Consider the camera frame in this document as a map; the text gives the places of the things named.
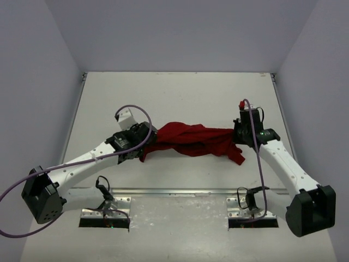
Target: black cable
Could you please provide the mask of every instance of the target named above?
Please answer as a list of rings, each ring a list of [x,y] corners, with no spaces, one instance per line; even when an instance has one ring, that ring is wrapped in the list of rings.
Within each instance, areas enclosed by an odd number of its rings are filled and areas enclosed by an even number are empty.
[[[261,122],[263,123],[263,121],[264,121],[264,110],[263,110],[260,106],[257,107],[257,109],[258,109],[258,108],[260,108],[260,109],[262,110],[262,121],[261,121]]]
[[[239,207],[242,209],[242,210],[244,210],[244,209],[248,209],[249,207],[247,206],[247,207],[244,207],[244,208],[242,208],[241,207],[241,203],[240,203],[240,195],[239,195],[239,189],[240,188],[243,188],[243,189],[246,189],[246,191],[248,190],[247,188],[245,188],[245,187],[238,187],[238,190],[236,191],[236,196],[237,196],[237,198],[238,198],[238,204],[239,204]]]
[[[108,192],[110,191],[110,184],[109,184],[109,180],[105,177],[105,176],[98,176],[97,177],[97,181],[98,181],[98,183],[99,183],[99,178],[103,178],[105,181],[107,181],[107,184],[108,184]]]

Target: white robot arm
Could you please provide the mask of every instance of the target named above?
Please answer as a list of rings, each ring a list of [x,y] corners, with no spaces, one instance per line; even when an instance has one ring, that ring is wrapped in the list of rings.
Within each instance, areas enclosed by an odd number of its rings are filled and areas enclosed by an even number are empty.
[[[280,137],[272,129],[264,129],[259,111],[251,109],[259,154],[278,175],[289,195],[278,195],[266,190],[268,211],[284,219],[296,236],[303,236],[332,227],[335,220],[335,192],[312,179],[285,149]],[[77,183],[98,171],[120,164],[143,154],[143,148],[119,156],[102,158],[139,144],[151,130],[147,144],[156,139],[156,129],[147,122],[136,123],[129,109],[116,115],[122,129],[96,148],[66,164],[84,160],[86,164],[53,170],[29,179],[22,197],[39,224],[54,220],[62,212],[75,209],[108,209],[113,196],[99,182],[91,188],[73,188]],[[233,142],[254,147],[249,110],[240,104],[240,118],[236,119]],[[30,174],[42,170],[35,168]],[[264,209],[263,188],[246,192],[250,211]]]
[[[99,180],[91,188],[73,187],[102,169],[142,156],[144,147],[156,139],[157,133],[148,122],[138,124],[128,108],[117,114],[116,120],[122,131],[114,133],[91,151],[61,166],[50,168],[53,170],[43,174],[40,173],[43,170],[40,166],[31,170],[29,175],[38,175],[26,181],[22,198],[38,224],[52,221],[65,211],[83,208],[107,210],[113,204],[113,196],[105,186],[99,184]],[[131,149],[149,134],[143,146]],[[86,163],[70,166],[76,162]]]
[[[265,187],[268,211],[284,219],[298,237],[333,227],[336,203],[333,188],[321,186],[299,166],[277,133],[264,129],[264,116],[260,120],[258,109],[251,109],[251,120],[250,110],[244,101],[239,108],[240,118],[234,120],[233,141],[255,149],[253,121],[258,154],[275,171],[288,191],[288,196],[278,195]],[[263,187],[248,189],[245,198],[250,211],[265,209]]]

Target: red cloth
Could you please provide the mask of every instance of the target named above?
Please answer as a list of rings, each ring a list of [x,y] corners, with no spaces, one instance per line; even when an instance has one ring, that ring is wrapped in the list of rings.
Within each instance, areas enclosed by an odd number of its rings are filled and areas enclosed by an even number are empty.
[[[191,157],[206,154],[218,157],[226,155],[230,160],[241,165],[245,158],[241,155],[242,150],[232,142],[233,132],[233,129],[207,128],[201,124],[190,126],[171,122],[158,130],[156,143],[145,148],[140,161],[144,162],[150,152],[173,148],[178,153]]]

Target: white table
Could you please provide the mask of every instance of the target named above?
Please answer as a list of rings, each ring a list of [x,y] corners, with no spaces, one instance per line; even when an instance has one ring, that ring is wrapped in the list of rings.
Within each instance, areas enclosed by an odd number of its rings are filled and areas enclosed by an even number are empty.
[[[265,127],[275,129],[291,151],[269,74],[259,73],[89,73],[65,161],[92,149],[118,131],[113,118],[124,104],[143,107],[153,124],[202,123],[232,128],[237,105],[248,98],[264,108]],[[133,110],[138,121],[145,120]],[[224,196],[154,197],[147,193],[220,192],[260,185],[253,150],[241,147],[242,166],[224,157],[186,157],[174,151],[149,154],[145,163],[126,161],[106,169],[116,192],[137,191],[125,229],[78,228],[80,211],[65,213],[28,238],[22,262],[31,261],[335,261],[326,230],[297,238],[280,228],[227,229]],[[266,185],[283,189],[263,163]],[[96,176],[80,187],[93,185]],[[37,228],[35,222],[31,229]]]

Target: purple cable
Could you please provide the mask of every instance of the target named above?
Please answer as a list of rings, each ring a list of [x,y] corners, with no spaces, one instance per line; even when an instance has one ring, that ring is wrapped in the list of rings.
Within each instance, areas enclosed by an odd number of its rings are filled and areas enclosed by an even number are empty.
[[[124,106],[121,107],[118,111],[116,111],[116,114],[119,114],[120,111],[123,110],[124,108],[137,108],[137,109],[139,109],[140,111],[142,111],[142,112],[146,115],[146,117],[147,117],[147,119],[148,119],[148,122],[149,122],[149,126],[150,126],[150,127],[152,126],[152,120],[151,120],[150,116],[148,115],[148,113],[147,113],[143,108],[141,108],[141,107],[139,107],[139,106],[137,106],[137,105],[124,105]],[[127,149],[127,150],[124,150],[124,151],[120,151],[120,152],[116,152],[116,153],[111,153],[111,154],[105,154],[105,155],[103,155],[103,156],[96,157],[96,159],[100,160],[100,159],[107,158],[107,157],[117,156],[117,155],[119,155],[119,154],[126,154],[126,153],[129,153],[129,152],[133,151],[133,150],[136,150],[136,149],[140,148],[141,146],[143,146],[143,145],[148,141],[148,139],[149,139],[150,136],[151,136],[151,133],[152,133],[152,129],[150,128],[150,129],[149,129],[149,132],[148,132],[148,134],[147,134],[147,136],[146,136],[146,138],[145,138],[140,144],[138,144],[137,146],[134,146],[134,147],[132,147],[132,148],[130,148],[130,149]],[[89,160],[84,160],[84,161],[79,161],[79,162],[74,162],[74,163],[69,163],[69,164],[63,164],[63,165],[59,165],[59,166],[54,166],[54,167],[47,168],[47,169],[45,169],[45,170],[42,170],[42,171],[39,171],[39,172],[35,172],[35,173],[33,173],[33,174],[30,174],[30,175],[28,175],[28,176],[22,178],[21,180],[18,180],[18,181],[17,181],[16,183],[14,183],[12,186],[10,186],[8,189],[6,189],[5,192],[2,193],[2,194],[0,195],[0,203],[1,203],[1,201],[4,199],[4,197],[5,197],[8,193],[10,193],[15,187],[17,187],[19,184],[21,184],[21,183],[27,181],[28,179],[30,179],[30,178],[32,178],[32,177],[34,177],[34,176],[37,176],[37,175],[40,175],[40,174],[42,174],[42,173],[46,173],[46,172],[49,172],[49,171],[53,171],[53,170],[57,170],[57,169],[62,169],[62,168],[67,168],[67,167],[74,166],[74,165],[87,164],[87,163],[94,162],[94,161],[95,161],[95,158],[92,158],[92,159],[89,159]],[[4,237],[11,238],[11,239],[20,239],[20,238],[22,238],[22,237],[32,236],[32,235],[34,235],[34,234],[36,234],[36,233],[38,233],[38,232],[44,230],[44,229],[47,228],[48,226],[50,226],[50,225],[51,225],[53,222],[55,222],[59,217],[57,217],[55,220],[53,220],[53,221],[51,221],[51,222],[45,224],[42,228],[39,228],[39,229],[37,229],[37,230],[35,230],[35,231],[33,231],[33,232],[29,232],[29,233],[22,234],[22,235],[12,235],[12,234],[8,234],[8,233],[6,233],[6,232],[4,232],[4,231],[2,231],[2,230],[0,229],[0,235],[2,235],[2,236],[4,236]]]
[[[246,221],[242,221],[243,223],[251,223],[258,221],[265,217],[267,215],[267,210],[268,210],[268,201],[267,201],[267,195],[266,195],[266,187],[264,185],[264,178],[263,178],[263,172],[262,172],[262,165],[261,165],[261,158],[260,158],[260,152],[258,150],[258,144],[257,144],[257,139],[256,139],[256,132],[255,132],[255,124],[253,122],[253,116],[252,116],[252,111],[251,111],[251,105],[250,102],[247,99],[244,99],[244,101],[247,103],[247,106],[249,108],[250,112],[250,121],[251,121],[251,127],[252,127],[252,136],[253,136],[253,143],[255,144],[255,151],[257,154],[257,163],[258,163],[258,169],[260,171],[260,177],[261,177],[261,183],[262,183],[262,191],[263,191],[263,197],[264,197],[264,214],[260,217],[254,218],[254,219],[249,219]]]

